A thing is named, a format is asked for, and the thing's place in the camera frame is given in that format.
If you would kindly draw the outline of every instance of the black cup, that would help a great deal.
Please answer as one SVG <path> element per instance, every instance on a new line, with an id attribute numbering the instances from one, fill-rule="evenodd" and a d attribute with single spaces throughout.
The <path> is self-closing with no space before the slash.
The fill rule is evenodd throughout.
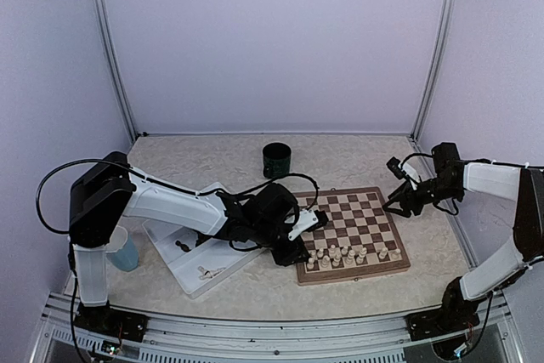
<path id="1" fill-rule="evenodd" d="M 281 142 L 263 148 L 263 176 L 267 179 L 285 176 L 291 166 L 291 148 Z"/>

